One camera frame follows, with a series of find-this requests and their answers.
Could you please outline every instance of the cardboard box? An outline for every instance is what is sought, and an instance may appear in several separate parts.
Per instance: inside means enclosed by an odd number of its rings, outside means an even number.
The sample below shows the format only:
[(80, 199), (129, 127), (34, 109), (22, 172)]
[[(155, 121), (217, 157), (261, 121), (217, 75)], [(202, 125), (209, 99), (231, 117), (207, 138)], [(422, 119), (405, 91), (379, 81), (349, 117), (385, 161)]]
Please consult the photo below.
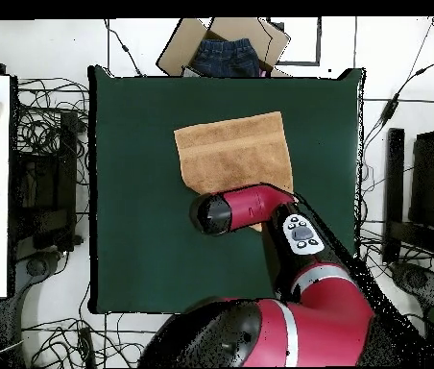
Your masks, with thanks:
[(285, 72), (282, 72), (276, 68), (272, 70), (272, 73), (270, 74), (272, 78), (293, 78), (292, 75), (286, 74)]
[[(182, 18), (156, 65), (169, 76), (181, 76), (191, 65), (203, 39), (235, 41), (248, 38), (258, 55), (260, 68), (272, 72), (290, 41), (281, 30), (257, 17), (215, 17), (208, 29), (198, 18)], [(275, 73), (276, 76), (288, 76)]]

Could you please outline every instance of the black gripper cap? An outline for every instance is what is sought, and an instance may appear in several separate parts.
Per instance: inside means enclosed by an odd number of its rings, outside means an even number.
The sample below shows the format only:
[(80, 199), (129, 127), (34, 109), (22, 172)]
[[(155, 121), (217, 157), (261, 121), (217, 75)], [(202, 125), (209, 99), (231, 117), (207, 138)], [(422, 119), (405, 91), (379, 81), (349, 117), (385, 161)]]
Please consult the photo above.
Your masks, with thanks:
[(203, 234), (225, 234), (230, 227), (230, 206), (219, 194), (204, 194), (191, 204), (190, 219)]

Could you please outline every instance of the tangled wires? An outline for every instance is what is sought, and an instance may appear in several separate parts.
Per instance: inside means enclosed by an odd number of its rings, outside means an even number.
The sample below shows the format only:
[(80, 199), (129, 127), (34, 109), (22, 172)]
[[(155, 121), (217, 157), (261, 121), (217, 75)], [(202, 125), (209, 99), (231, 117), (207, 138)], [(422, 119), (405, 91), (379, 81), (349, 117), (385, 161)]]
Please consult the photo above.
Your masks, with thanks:
[[(79, 305), (79, 318), (65, 318), (49, 323), (38, 324), (22, 330), (23, 332), (41, 331), (44, 330), (46, 326), (51, 326), (52, 324), (69, 323), (66, 327), (56, 326), (54, 329), (50, 330), (51, 334), (43, 341), (39, 349), (31, 357), (31, 368), (85, 369), (97, 368), (99, 366), (106, 367), (107, 360), (116, 356), (121, 357), (127, 367), (135, 367), (138, 359), (128, 359), (125, 352), (129, 347), (132, 347), (136, 350), (135, 353), (140, 356), (143, 351), (143, 345), (137, 342), (122, 342), (120, 338), (119, 322), (124, 314), (120, 315), (116, 325), (117, 342), (113, 341), (113, 339), (108, 336), (106, 326), (104, 332), (99, 332), (94, 330), (83, 319), (81, 310), (88, 290), (89, 285)], [(103, 347), (100, 350), (96, 350), (95, 346), (93, 346), (93, 342), (86, 339), (84, 332), (95, 335), (94, 338), (101, 338), (104, 343)], [(39, 364), (40, 357), (48, 352), (55, 356), (55, 360), (44, 365)]]
[[(47, 88), (46, 83), (51, 81), (63, 81), (63, 84)], [(81, 96), (75, 103), (58, 102), (59, 94), (80, 94)], [(74, 152), (79, 163), (77, 165), (77, 184), (85, 187), (87, 192), (87, 205), (82, 212), (77, 212), (80, 215), (77, 223), (86, 215), (90, 197), (87, 166), (89, 151), (86, 141), (87, 94), (87, 87), (63, 78), (21, 80), (19, 83), (20, 106), (17, 134), (17, 151), (19, 153), (55, 157), (58, 159), (59, 165), (65, 165), (61, 152), (72, 150), (72, 147), (63, 141), (64, 129), (61, 126), (60, 115), (68, 112), (77, 115), (77, 121), (73, 125), (78, 135), (77, 151)], [(36, 175), (35, 169), (28, 170), (30, 201), (33, 201), (32, 198), (36, 196), (38, 181)]]
[[(62, 81), (62, 85), (48, 88), (46, 84)], [(77, 121), (73, 124), (77, 137), (77, 151), (73, 152), (77, 158), (77, 185), (85, 188), (87, 205), (82, 212), (77, 212), (79, 223), (88, 210), (90, 196), (88, 179), (88, 145), (86, 130), (88, 120), (88, 89), (75, 82), (61, 79), (32, 79), (23, 80), (19, 84), (19, 124), (17, 135), (17, 150), (22, 154), (50, 156), (57, 159), (59, 165), (63, 163), (63, 152), (72, 153), (71, 145), (64, 143), (60, 115), (62, 113), (76, 113)], [(59, 95), (70, 97), (71, 102), (59, 101)], [(30, 178), (30, 198), (36, 197), (38, 173), (37, 168), (28, 169)], [(70, 254), (65, 259), (63, 271), (69, 261)], [(140, 355), (143, 346), (137, 342), (122, 342), (119, 323), (124, 314), (121, 314), (116, 327), (117, 341), (110, 338), (107, 331), (107, 317), (105, 316), (104, 331), (94, 330), (82, 316), (82, 305), (87, 297), (90, 284), (79, 305), (79, 317), (65, 318), (58, 321), (38, 324), (23, 329), (23, 332), (50, 332), (42, 342), (39, 349), (32, 355), (30, 366), (32, 368), (95, 368), (106, 367), (107, 360), (120, 357), (126, 366), (132, 368), (136, 365), (136, 357), (130, 359), (126, 356), (129, 351), (135, 356)], [(42, 364), (43, 357), (53, 356), (54, 360)]]

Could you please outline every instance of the gray button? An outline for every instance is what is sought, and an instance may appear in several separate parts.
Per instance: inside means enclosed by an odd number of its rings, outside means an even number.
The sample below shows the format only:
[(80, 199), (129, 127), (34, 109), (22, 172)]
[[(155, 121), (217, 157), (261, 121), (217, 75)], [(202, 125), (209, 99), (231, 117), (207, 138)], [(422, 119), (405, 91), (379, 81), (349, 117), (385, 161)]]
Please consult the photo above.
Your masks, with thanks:
[(292, 238), (294, 240), (306, 240), (313, 236), (313, 232), (306, 227), (297, 227), (292, 231)]

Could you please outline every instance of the robot control buttons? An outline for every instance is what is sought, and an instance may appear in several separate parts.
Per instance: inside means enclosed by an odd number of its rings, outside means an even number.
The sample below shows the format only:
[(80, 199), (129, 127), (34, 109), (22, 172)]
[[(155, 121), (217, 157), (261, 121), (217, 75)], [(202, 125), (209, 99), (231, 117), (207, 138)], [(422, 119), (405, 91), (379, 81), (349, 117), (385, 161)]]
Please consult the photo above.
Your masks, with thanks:
[(311, 223), (302, 215), (287, 216), (282, 229), (292, 252), (296, 255), (314, 255), (325, 248)]
[(297, 227), (292, 230), (292, 238), (294, 240), (306, 240), (310, 239), (311, 237), (313, 237), (313, 232), (307, 227)]

